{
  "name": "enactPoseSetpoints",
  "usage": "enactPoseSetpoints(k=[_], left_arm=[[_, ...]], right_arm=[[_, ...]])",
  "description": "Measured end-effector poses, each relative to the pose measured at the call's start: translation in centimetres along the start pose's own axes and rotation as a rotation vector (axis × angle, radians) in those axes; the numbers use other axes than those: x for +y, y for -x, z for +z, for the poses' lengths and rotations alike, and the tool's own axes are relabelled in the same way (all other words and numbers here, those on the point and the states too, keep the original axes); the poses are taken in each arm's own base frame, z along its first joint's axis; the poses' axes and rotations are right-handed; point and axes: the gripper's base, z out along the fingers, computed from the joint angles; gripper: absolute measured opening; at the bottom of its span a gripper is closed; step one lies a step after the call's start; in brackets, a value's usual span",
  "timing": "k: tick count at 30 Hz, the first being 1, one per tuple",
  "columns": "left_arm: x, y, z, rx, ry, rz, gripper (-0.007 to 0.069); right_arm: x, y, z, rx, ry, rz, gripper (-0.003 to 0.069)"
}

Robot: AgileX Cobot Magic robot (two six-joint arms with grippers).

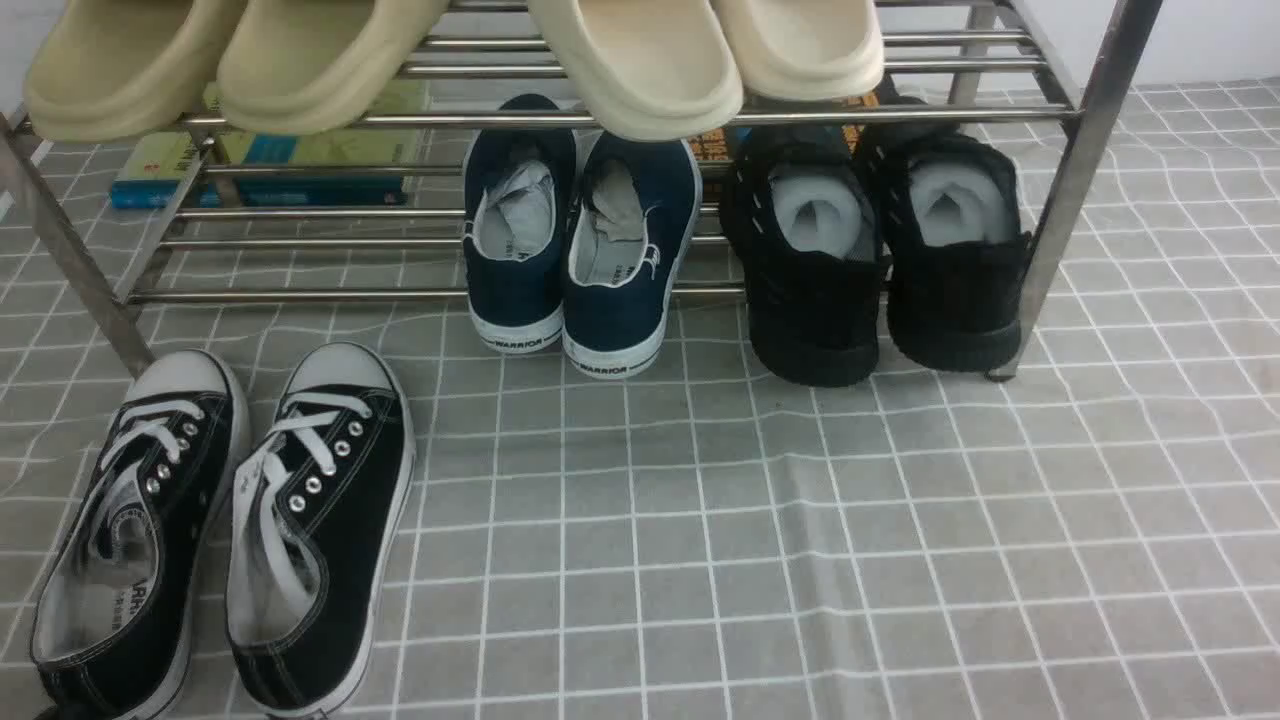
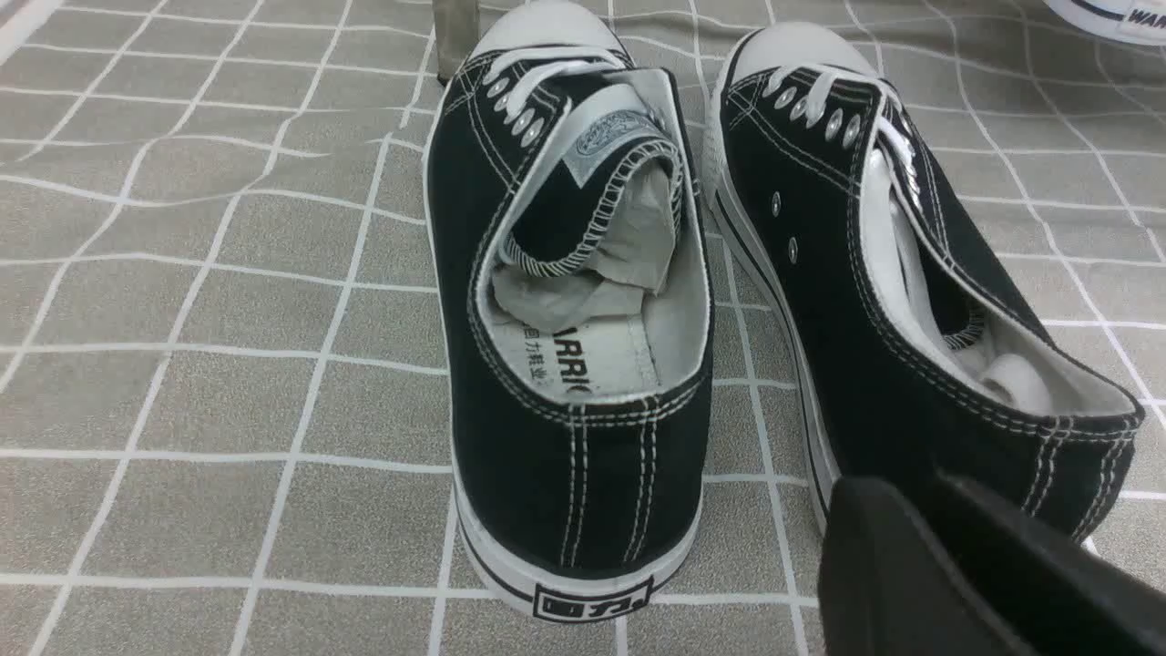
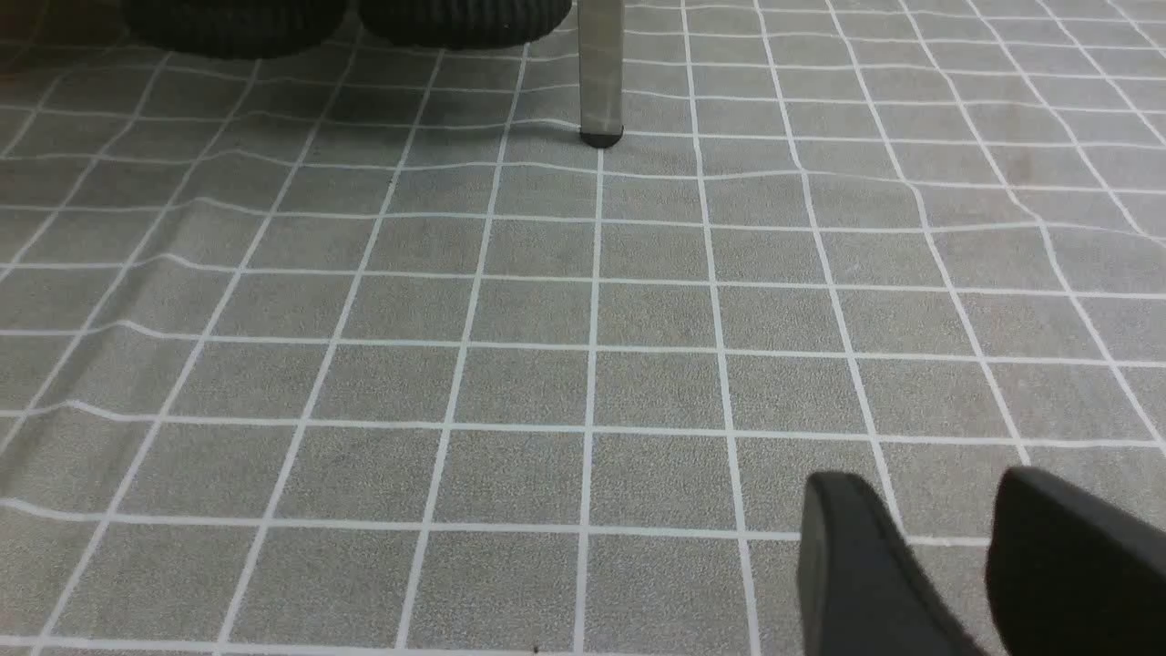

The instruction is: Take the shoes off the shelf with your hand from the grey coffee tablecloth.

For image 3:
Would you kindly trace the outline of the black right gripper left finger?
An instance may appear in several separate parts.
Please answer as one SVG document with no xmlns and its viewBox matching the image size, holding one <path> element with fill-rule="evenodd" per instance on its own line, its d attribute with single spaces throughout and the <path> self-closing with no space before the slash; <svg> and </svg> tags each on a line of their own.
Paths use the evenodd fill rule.
<svg viewBox="0 0 1166 656">
<path fill-rule="evenodd" d="M 805 481 L 798 600 L 805 655 L 982 655 L 862 478 Z"/>
</svg>

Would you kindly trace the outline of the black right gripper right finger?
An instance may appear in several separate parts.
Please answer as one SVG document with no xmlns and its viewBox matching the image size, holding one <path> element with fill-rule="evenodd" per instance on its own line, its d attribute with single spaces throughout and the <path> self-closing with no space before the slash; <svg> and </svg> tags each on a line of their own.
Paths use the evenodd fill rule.
<svg viewBox="0 0 1166 656">
<path fill-rule="evenodd" d="M 986 601 L 1009 655 L 1161 655 L 1163 530 L 1037 466 L 1002 477 Z"/>
</svg>

